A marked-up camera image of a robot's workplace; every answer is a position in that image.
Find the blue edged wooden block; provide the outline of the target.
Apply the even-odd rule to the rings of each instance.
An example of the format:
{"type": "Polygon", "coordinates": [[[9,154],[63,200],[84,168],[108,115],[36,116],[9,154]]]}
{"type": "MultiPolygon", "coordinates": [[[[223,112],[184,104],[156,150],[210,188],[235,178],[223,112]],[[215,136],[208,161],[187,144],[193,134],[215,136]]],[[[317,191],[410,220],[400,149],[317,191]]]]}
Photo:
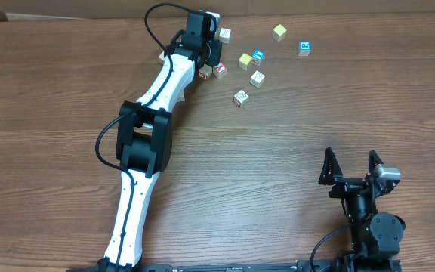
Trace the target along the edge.
{"type": "Polygon", "coordinates": [[[161,64],[165,63],[165,52],[164,51],[162,51],[161,54],[159,55],[159,62],[161,64]]]}

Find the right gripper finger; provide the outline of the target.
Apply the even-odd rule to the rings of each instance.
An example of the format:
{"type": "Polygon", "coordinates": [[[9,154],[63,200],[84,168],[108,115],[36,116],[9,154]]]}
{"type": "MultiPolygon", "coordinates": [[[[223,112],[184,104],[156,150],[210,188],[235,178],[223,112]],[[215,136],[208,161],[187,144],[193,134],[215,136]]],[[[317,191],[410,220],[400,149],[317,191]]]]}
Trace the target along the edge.
{"type": "Polygon", "coordinates": [[[368,158],[368,170],[369,173],[379,173],[380,167],[382,167],[383,161],[379,157],[379,155],[375,152],[375,150],[369,151],[368,158]]]}
{"type": "Polygon", "coordinates": [[[324,163],[319,176],[319,184],[334,185],[338,178],[343,178],[343,172],[331,147],[325,150],[324,163]]]}

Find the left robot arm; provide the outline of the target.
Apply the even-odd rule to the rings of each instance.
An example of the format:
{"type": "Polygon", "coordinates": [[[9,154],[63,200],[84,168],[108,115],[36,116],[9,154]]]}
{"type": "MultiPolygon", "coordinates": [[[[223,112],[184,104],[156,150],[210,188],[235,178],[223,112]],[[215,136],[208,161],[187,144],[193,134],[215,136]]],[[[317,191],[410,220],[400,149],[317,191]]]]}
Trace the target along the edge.
{"type": "Polygon", "coordinates": [[[142,253],[150,196],[166,169],[172,149],[172,110],[204,66],[220,63],[220,16],[188,10],[187,25],[163,46],[164,63],[147,92],[124,102],[118,117],[114,168],[121,173],[121,194],[113,234],[96,271],[135,271],[142,253]]]}

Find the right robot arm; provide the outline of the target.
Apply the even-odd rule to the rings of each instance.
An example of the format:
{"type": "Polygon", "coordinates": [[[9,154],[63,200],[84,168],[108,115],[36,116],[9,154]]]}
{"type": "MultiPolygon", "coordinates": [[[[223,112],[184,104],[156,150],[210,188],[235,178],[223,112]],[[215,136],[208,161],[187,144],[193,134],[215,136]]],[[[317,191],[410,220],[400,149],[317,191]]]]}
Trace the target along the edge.
{"type": "Polygon", "coordinates": [[[332,189],[329,197],[341,201],[347,225],[323,237],[310,254],[312,271],[400,271],[393,257],[400,251],[406,229],[405,221],[391,213],[379,212],[376,199],[392,192],[401,180],[400,170],[383,163],[379,155],[369,151],[368,172],[364,178],[346,178],[335,153],[327,147],[319,184],[332,189]],[[350,231],[351,250],[331,261],[315,263],[315,254],[328,239],[350,231]]]}

